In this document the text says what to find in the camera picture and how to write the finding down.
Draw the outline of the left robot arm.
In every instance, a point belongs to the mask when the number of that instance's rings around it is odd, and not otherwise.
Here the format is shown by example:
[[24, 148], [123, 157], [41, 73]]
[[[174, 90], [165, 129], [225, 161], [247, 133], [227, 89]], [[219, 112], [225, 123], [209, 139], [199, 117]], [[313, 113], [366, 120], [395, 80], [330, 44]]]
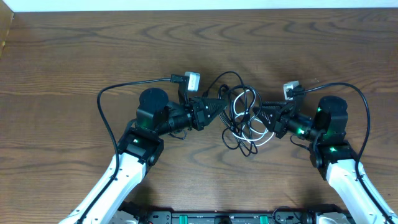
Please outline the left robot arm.
[[120, 138], [106, 172], [62, 223], [108, 223], [157, 162], [164, 150], [162, 135], [201, 131], [227, 107], [226, 100], [205, 97], [174, 103], [160, 88], [146, 89], [139, 102], [136, 118]]

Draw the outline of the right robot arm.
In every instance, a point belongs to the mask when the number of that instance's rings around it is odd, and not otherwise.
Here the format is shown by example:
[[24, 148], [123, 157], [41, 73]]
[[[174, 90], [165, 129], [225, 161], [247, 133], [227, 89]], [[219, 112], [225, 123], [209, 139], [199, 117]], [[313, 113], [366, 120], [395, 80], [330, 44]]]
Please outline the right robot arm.
[[253, 112], [277, 138], [290, 132], [310, 141], [312, 166], [337, 192], [356, 223], [397, 223], [397, 214], [373, 186], [357, 161], [359, 156], [345, 139], [345, 100], [324, 96], [314, 118], [299, 112], [300, 100], [265, 102]]

